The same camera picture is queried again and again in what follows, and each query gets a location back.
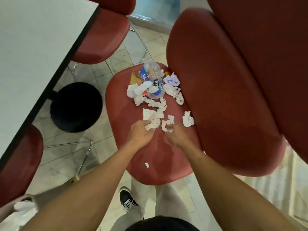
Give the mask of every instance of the table top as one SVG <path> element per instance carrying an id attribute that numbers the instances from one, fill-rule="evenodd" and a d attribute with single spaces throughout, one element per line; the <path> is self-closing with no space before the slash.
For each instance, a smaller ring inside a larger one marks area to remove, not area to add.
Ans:
<path id="1" fill-rule="evenodd" d="M 0 171 L 99 13 L 87 0 L 0 0 Z"/>

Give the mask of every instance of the black round table base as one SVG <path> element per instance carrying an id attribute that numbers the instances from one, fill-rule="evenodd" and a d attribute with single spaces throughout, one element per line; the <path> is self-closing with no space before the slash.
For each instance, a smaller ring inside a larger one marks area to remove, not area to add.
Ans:
<path id="1" fill-rule="evenodd" d="M 69 84 L 51 103 L 54 124 L 65 132 L 76 133 L 90 128 L 100 117 L 103 100 L 99 91 L 84 82 Z"/>

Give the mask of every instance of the pants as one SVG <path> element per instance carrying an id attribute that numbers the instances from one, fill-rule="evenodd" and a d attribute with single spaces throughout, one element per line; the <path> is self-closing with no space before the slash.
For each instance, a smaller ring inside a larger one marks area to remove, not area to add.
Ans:
<path id="1" fill-rule="evenodd" d="M 119 217 L 110 231 L 125 231 L 129 226 L 143 219 L 148 191 L 142 190 L 142 187 L 145 188 L 146 186 L 132 178 L 132 196 L 139 206 L 133 207 L 127 214 Z M 186 205 L 171 184 L 156 186 L 155 189 L 155 216 L 180 218 L 191 223 L 190 213 Z"/>

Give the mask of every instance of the person's left hand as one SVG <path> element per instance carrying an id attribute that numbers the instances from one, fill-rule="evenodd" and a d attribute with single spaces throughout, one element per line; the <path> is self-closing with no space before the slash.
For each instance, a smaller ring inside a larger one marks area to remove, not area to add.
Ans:
<path id="1" fill-rule="evenodd" d="M 151 121 L 136 121 L 128 134 L 126 143 L 131 144 L 133 147 L 138 149 L 147 145 L 152 139 L 155 129 L 145 129 L 145 126 L 151 124 Z"/>

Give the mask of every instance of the black sneaker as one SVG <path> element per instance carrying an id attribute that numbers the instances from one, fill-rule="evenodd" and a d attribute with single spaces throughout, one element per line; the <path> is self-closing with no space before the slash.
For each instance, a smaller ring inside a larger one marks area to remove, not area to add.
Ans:
<path id="1" fill-rule="evenodd" d="M 139 206 L 132 197 L 131 191 L 125 186 L 120 188 L 120 202 L 127 213 L 131 208 Z"/>

